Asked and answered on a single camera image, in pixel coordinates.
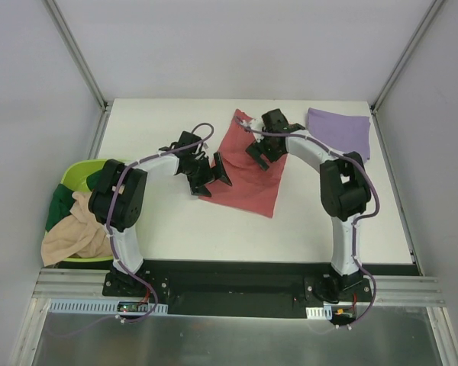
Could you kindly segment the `pink t shirt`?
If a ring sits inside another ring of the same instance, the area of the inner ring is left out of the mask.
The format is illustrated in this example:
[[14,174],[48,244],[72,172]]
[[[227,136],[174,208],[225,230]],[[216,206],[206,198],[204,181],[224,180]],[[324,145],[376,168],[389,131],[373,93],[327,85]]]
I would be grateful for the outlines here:
[[287,157],[271,163],[268,170],[262,170],[246,153],[255,138],[237,123],[239,120],[249,122],[251,117],[237,109],[218,149],[232,185],[214,181],[208,186],[211,196],[201,199],[271,218]]

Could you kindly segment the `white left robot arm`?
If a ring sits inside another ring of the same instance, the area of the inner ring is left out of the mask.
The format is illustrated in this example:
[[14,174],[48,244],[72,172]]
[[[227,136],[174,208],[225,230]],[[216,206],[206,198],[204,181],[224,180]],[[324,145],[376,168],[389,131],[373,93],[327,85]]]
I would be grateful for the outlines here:
[[100,171],[89,198],[89,211],[105,229],[114,256],[113,266],[123,273],[119,286],[128,296],[139,296],[146,287],[146,278],[138,273],[144,258],[135,224],[142,211],[147,183],[182,174],[187,178],[191,195],[197,197],[210,197],[207,185],[214,181],[232,185],[222,155],[216,152],[209,159],[204,143],[200,136],[184,131],[177,141],[152,156],[131,163],[108,159]]

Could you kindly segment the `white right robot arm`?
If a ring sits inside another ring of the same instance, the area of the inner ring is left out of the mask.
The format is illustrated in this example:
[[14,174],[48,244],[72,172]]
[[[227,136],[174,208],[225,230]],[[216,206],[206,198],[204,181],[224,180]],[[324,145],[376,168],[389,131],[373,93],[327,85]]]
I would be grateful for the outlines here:
[[269,111],[260,119],[239,125],[254,135],[255,141],[247,154],[264,171],[269,164],[286,155],[298,157],[319,174],[320,199],[331,217],[333,254],[330,274],[325,283],[335,300],[346,300],[363,279],[364,270],[358,254],[358,234],[366,206],[375,201],[374,217],[379,211],[379,199],[371,183],[361,155],[333,150],[313,137],[301,124],[291,124],[279,109]]

